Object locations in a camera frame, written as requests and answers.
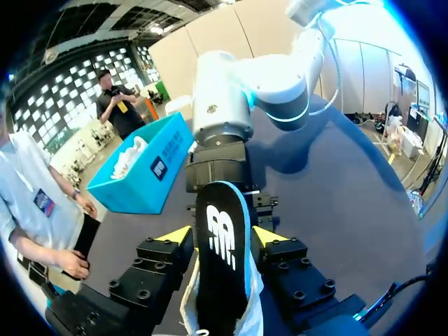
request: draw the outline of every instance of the screw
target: screw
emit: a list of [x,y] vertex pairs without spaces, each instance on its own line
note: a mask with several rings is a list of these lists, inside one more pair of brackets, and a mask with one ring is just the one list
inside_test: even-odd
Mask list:
[[207,109],[207,113],[215,113],[217,109],[217,105],[210,105]]

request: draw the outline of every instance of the white tissue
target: white tissue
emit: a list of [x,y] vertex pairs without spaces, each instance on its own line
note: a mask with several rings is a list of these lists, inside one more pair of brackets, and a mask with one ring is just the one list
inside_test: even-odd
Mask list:
[[134,137],[133,147],[129,147],[124,153],[120,153],[118,156],[118,161],[114,166],[111,179],[123,179],[126,174],[134,165],[134,163],[139,159],[140,155],[145,151],[148,144],[140,136]]

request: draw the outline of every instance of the box label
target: box label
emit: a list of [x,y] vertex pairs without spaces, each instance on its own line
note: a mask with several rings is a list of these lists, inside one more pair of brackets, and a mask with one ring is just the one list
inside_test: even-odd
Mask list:
[[162,161],[160,156],[157,156],[151,165],[151,170],[153,171],[155,177],[157,177],[157,179],[161,181],[165,177],[168,168],[166,164]]

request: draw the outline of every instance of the wall panel with lights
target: wall panel with lights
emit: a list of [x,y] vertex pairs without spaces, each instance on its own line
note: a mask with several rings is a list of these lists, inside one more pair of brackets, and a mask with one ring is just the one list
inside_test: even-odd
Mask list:
[[101,94],[97,71],[109,69],[115,85],[129,89],[143,82],[126,48],[97,51],[51,71],[18,101],[12,110],[14,131],[27,131],[42,148],[55,152],[71,134],[97,117]]

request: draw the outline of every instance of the robotic arm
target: robotic arm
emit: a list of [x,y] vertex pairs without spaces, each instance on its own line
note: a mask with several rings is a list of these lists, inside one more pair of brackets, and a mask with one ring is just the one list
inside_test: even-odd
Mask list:
[[193,134],[199,145],[248,141],[254,106],[281,130],[298,130],[306,123],[323,51],[334,34],[325,20],[313,18],[327,8],[327,1],[292,2],[288,16],[308,27],[294,40],[289,55],[238,61],[228,52],[212,51],[199,57],[192,100]]

